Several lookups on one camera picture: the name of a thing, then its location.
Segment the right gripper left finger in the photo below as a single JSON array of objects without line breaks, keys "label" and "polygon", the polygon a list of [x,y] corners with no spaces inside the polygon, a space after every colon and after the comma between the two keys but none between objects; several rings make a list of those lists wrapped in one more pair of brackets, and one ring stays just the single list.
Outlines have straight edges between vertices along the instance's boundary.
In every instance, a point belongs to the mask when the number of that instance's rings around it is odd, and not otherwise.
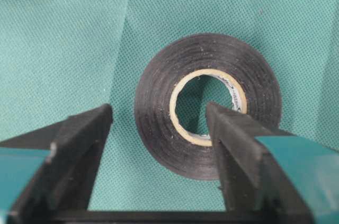
[{"label": "right gripper left finger", "polygon": [[103,104],[1,141],[1,223],[86,211],[112,123]]}]

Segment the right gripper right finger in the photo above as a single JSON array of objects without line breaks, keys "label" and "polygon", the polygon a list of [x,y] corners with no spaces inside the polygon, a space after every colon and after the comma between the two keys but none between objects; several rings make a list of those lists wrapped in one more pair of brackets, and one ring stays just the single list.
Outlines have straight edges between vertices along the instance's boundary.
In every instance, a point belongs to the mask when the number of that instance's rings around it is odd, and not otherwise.
[{"label": "right gripper right finger", "polygon": [[264,223],[338,223],[338,151],[210,102],[226,209]]}]

